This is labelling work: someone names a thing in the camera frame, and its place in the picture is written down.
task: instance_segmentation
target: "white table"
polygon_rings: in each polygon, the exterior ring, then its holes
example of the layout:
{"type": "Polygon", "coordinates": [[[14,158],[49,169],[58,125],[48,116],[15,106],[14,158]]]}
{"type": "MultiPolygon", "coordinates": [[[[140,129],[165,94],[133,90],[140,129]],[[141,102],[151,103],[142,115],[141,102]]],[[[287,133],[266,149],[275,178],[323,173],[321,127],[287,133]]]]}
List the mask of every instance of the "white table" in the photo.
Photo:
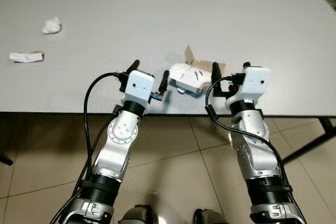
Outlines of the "white table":
{"type": "MultiPolygon", "coordinates": [[[[81,113],[89,84],[140,59],[156,76],[184,62],[188,44],[198,59],[273,70],[258,108],[265,115],[336,115],[336,14],[325,0],[0,0],[0,112],[81,113]],[[40,32],[58,16],[62,32],[40,32]],[[10,52],[42,50],[45,60],[13,63],[10,52]]],[[[120,103],[119,83],[93,91],[89,112],[120,103]]],[[[217,99],[218,114],[223,99],[217,99]]],[[[151,113],[205,114],[204,96],[173,86],[151,113]]]]}

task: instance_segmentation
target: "tiled floor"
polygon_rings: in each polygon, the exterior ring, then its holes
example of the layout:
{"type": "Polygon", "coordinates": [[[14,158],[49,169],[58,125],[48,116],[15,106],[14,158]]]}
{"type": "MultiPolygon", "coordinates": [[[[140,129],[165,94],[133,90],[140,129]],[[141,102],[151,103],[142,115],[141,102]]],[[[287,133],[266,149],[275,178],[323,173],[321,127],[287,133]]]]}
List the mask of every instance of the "tiled floor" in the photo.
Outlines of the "tiled floor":
{"type": "MultiPolygon", "coordinates": [[[[34,116],[27,132],[16,118],[0,123],[0,223],[46,224],[67,200],[85,162],[81,116],[34,116]]],[[[96,135],[108,117],[92,119],[96,135]]],[[[323,133],[316,119],[268,119],[282,157],[323,133]]],[[[224,212],[231,224],[252,223],[246,184],[228,133],[206,118],[144,118],[115,202],[114,223],[148,203],[166,223],[189,224],[196,208],[224,212]]],[[[309,224],[336,223],[336,139],[286,166],[309,224]]]]}

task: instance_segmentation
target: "black table leg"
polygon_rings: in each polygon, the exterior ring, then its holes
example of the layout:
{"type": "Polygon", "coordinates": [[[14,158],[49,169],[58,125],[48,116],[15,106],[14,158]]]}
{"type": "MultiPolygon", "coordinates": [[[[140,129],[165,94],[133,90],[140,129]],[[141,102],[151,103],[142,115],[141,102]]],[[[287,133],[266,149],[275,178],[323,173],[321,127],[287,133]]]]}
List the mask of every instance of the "black table leg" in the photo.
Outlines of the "black table leg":
{"type": "Polygon", "coordinates": [[[314,141],[310,142],[309,144],[305,145],[301,149],[293,152],[289,156],[285,157],[282,161],[284,164],[288,164],[289,162],[293,161],[294,159],[302,156],[303,154],[315,149],[316,147],[320,146],[321,144],[325,143],[326,141],[332,139],[336,136],[336,127],[332,125],[329,118],[319,118],[322,127],[325,131],[325,134],[319,136],[314,141]]]}
{"type": "Polygon", "coordinates": [[[0,155],[0,163],[4,163],[6,165],[12,165],[13,161],[10,160],[8,157],[5,157],[3,155],[0,155]]]}

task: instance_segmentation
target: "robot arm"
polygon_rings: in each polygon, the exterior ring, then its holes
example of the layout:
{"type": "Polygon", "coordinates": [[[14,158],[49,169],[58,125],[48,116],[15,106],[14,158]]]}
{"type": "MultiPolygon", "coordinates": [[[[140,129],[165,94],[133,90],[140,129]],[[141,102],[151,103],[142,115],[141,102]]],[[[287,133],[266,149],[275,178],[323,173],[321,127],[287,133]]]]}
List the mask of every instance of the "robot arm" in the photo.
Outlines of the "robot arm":
{"type": "MultiPolygon", "coordinates": [[[[235,131],[231,133],[231,137],[252,203],[252,221],[306,224],[292,196],[279,154],[269,143],[269,130],[262,112],[255,109],[258,99],[266,91],[268,74],[268,69],[251,67],[247,62],[243,73],[227,78],[232,82],[229,92],[222,92],[220,84],[215,84],[213,94],[226,97],[225,107],[232,112],[235,131]],[[256,137],[242,134],[241,131],[256,137]]],[[[208,105],[206,109],[217,121],[212,106],[208,105]]]]}
{"type": "Polygon", "coordinates": [[[138,135],[138,122],[149,112],[151,99],[161,101],[167,87],[166,71],[159,92],[152,92],[154,76],[137,70],[136,61],[126,72],[119,73],[120,91],[125,93],[118,116],[108,125],[105,146],[99,152],[88,179],[83,180],[62,224],[109,224],[113,204],[129,163],[130,147],[138,135]]]}

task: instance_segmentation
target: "black cable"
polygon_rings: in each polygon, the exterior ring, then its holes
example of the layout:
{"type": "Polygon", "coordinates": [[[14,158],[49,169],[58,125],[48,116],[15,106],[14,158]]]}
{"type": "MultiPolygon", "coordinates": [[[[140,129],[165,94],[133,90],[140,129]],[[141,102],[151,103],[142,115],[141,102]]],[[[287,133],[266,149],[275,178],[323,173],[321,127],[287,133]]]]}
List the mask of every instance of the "black cable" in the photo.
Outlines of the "black cable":
{"type": "Polygon", "coordinates": [[[55,216],[51,220],[50,224],[55,224],[56,223],[56,221],[61,216],[62,212],[70,206],[70,204],[78,197],[78,195],[80,193],[81,193],[81,189],[79,189],[70,199],[68,199],[68,201],[55,214],[55,216]]]}
{"type": "MultiPolygon", "coordinates": [[[[104,124],[104,126],[100,129],[100,131],[99,131],[99,133],[98,133],[98,135],[96,137],[96,140],[93,143],[93,146],[92,146],[92,149],[91,149],[91,153],[94,153],[94,151],[95,151],[95,149],[97,147],[97,144],[98,144],[98,142],[100,140],[100,137],[102,136],[103,132],[106,130],[107,126],[110,124],[111,120],[112,119],[107,120],[107,122],[104,124]]],[[[88,167],[88,160],[86,160],[86,162],[84,164],[84,167],[83,167],[83,169],[82,169],[82,171],[81,171],[81,173],[80,173],[80,175],[78,177],[76,185],[75,185],[75,187],[73,189],[74,191],[72,192],[72,196],[77,192],[77,189],[79,187],[79,184],[80,184],[81,180],[83,179],[83,176],[84,176],[84,173],[85,173],[87,167],[88,167]]]]}
{"type": "MultiPolygon", "coordinates": [[[[221,81],[224,81],[224,80],[229,80],[228,77],[222,77],[218,80],[216,80],[209,88],[208,90],[206,91],[206,95],[205,95],[205,106],[206,107],[209,107],[211,106],[211,104],[209,104],[209,96],[210,96],[210,93],[211,91],[215,88],[215,86],[220,83],[221,81]]],[[[262,138],[261,136],[258,136],[256,134],[253,134],[253,133],[250,133],[250,132],[247,132],[247,131],[241,131],[241,130],[238,130],[238,129],[235,129],[235,128],[232,128],[232,127],[229,127],[229,126],[226,126],[224,124],[222,124],[214,115],[211,115],[209,114],[210,118],[212,121],[214,121],[218,126],[224,128],[225,130],[227,131],[231,131],[231,132],[236,132],[236,133],[240,133],[242,135],[247,135],[247,136],[250,136],[250,137],[254,137],[260,141],[262,141],[264,144],[266,144],[275,154],[276,156],[276,159],[277,159],[277,162],[279,164],[279,167],[280,167],[280,171],[281,171],[281,178],[283,180],[283,184],[285,187],[288,187],[288,189],[290,189],[290,184],[289,184],[289,181],[288,181],[288,177],[287,177],[287,174],[285,172],[285,167],[284,167],[284,164],[282,162],[282,159],[281,159],[281,156],[280,154],[278,153],[278,151],[275,149],[275,147],[269,142],[267,141],[266,139],[262,138]]],[[[292,203],[294,203],[294,205],[296,206],[296,208],[298,209],[298,211],[300,212],[301,216],[303,217],[303,220],[305,223],[306,220],[304,219],[305,217],[303,216],[302,214],[302,211],[301,209],[299,208],[299,205],[297,204],[297,202],[295,201],[294,199],[294,196],[292,194],[292,191],[288,190],[288,194],[289,194],[289,197],[292,201],[292,203]]]]}
{"type": "Polygon", "coordinates": [[[85,178],[87,179],[90,174],[91,174],[91,169],[92,169],[92,149],[91,149],[91,142],[90,142],[90,132],[89,132],[89,123],[88,123],[88,100],[89,96],[91,93],[91,90],[93,87],[101,80],[104,79],[105,77],[109,76],[115,76],[118,77],[119,74],[116,72],[113,73],[104,73],[101,76],[97,77],[89,86],[86,94],[85,94],[85,99],[84,99],[84,130],[85,130],[85,140],[86,140],[86,146],[87,146],[87,153],[88,153],[88,160],[87,160],[87,173],[85,178]]]}

